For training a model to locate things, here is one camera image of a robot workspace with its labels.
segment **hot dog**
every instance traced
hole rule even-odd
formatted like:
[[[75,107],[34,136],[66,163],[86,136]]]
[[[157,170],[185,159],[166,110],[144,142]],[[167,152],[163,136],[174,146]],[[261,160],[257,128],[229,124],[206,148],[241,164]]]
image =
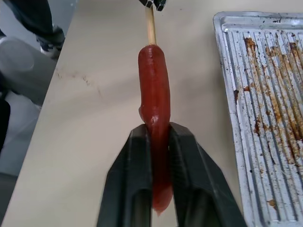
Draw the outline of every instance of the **hot dog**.
[[[164,53],[157,45],[141,49],[138,57],[141,89],[139,114],[151,140],[153,208],[158,214],[169,205],[173,192],[169,174],[170,92]]]

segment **table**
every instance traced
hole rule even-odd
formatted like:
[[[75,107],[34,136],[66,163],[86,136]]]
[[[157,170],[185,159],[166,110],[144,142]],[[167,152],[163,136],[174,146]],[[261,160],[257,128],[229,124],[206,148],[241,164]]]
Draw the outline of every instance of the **table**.
[[[188,127],[221,167],[241,208],[232,128],[213,16],[296,12],[297,0],[174,0],[155,13],[169,71],[171,120]],[[138,52],[147,44],[138,0],[81,0],[3,227],[94,227],[107,170],[142,123]],[[173,203],[154,226],[176,226]]]

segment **floor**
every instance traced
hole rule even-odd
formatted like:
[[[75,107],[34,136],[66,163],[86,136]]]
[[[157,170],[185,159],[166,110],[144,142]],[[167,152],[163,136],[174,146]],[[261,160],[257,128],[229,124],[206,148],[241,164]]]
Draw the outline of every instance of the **floor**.
[[[53,23],[60,26],[67,34],[72,15],[79,0],[48,0]],[[0,28],[6,36],[17,37],[31,46],[40,50],[33,33],[27,31],[14,17],[11,10],[0,1]]]
[[[53,16],[53,23],[60,26],[63,29],[64,34],[67,34],[78,0],[48,0],[48,2]],[[40,50],[40,46],[36,41],[35,35],[27,31],[15,19],[13,13],[3,1],[0,1],[0,29],[6,36],[19,38]],[[16,156],[19,156],[19,159],[23,160],[24,155],[25,154],[21,154],[20,152],[14,152],[11,159],[18,159]],[[11,168],[20,169],[22,162],[10,162],[9,165],[16,165],[11,166]],[[14,174],[14,171],[11,171],[10,175],[0,173],[0,225],[15,187],[17,179],[16,175],[17,174]]]

